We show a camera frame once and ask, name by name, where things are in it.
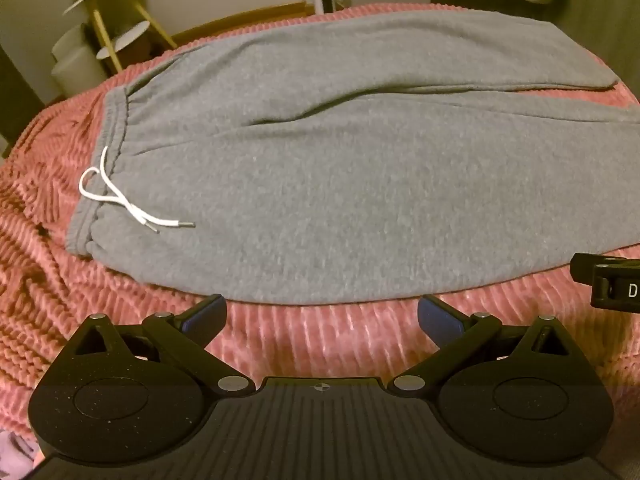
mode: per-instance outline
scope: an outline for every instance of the screw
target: screw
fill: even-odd
[[[406,392],[414,392],[420,390],[426,384],[422,377],[417,375],[401,375],[394,380],[396,388],[404,390]]]
[[[218,381],[218,387],[226,392],[238,392],[249,385],[247,378],[239,375],[228,375]]]

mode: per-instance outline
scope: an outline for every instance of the pink textured throw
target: pink textured throw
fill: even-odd
[[[255,25],[224,36],[437,8],[445,7],[356,7]],[[88,314],[104,312],[114,323],[137,323],[156,311],[181,312],[198,300],[141,285],[95,261],[71,256],[63,248],[79,199],[78,178],[89,165],[100,129],[104,95],[172,55],[168,52],[160,59],[130,66],[98,88],[44,110],[0,168],[0,428],[4,430],[31,436],[30,393]],[[620,107],[638,104],[622,83],[604,92],[541,93]],[[640,246],[616,254],[640,258]],[[589,288],[572,282],[566,267],[445,294],[444,300],[467,313],[490,312],[508,324],[529,324],[538,314],[554,314],[607,384],[631,386],[640,381],[640,316],[592,309]],[[434,350],[418,327],[415,306],[415,299],[304,308],[230,303],[228,323],[208,349],[257,383],[267,375],[374,375],[388,380]],[[619,414],[636,402],[637,396],[625,391],[612,390]]]

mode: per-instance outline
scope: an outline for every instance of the black clamp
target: black clamp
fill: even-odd
[[[467,445],[519,463],[562,462],[602,445],[612,402],[554,316],[503,326],[488,313],[469,317],[424,296],[418,322],[440,350],[388,390],[432,402]]]
[[[591,306],[640,314],[640,260],[576,253],[570,272],[591,286]]]
[[[254,392],[249,377],[204,350],[225,323],[219,295],[140,325],[91,314],[31,396],[43,453],[92,463],[148,458],[193,433],[216,400]]]

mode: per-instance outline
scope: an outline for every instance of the white drawstring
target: white drawstring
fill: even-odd
[[[104,170],[104,161],[107,158],[107,147],[105,146],[102,150],[102,155],[100,156],[100,168],[96,168],[92,166],[84,170],[84,173],[80,177],[80,182],[78,183],[78,189],[80,190],[80,194],[84,197],[87,197],[91,200],[97,200],[98,202],[113,202],[115,204],[123,205],[127,211],[142,225],[147,226],[152,231],[158,232],[158,229],[153,227],[152,224],[156,224],[163,227],[196,227],[196,224],[193,222],[180,222],[179,220],[163,220],[161,218],[156,218],[155,216],[151,216],[149,213],[142,211],[139,207],[133,205],[127,197],[124,196],[124,193],[121,192],[116,185],[109,179],[107,176],[107,172]],[[107,185],[109,189],[111,189],[116,196],[108,196],[108,195],[96,195],[94,193],[89,193],[84,187],[84,178],[89,173],[99,173],[104,183]]]

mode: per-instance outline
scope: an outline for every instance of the black robotic gripper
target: black robotic gripper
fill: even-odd
[[[89,316],[35,389],[44,462],[32,480],[612,480],[594,454],[612,402],[555,318],[505,326],[435,296],[440,348],[394,377],[266,378],[204,347],[226,323],[211,296],[140,325]]]
[[[640,260],[576,253],[570,272],[574,282],[591,286],[591,306],[640,313]]]

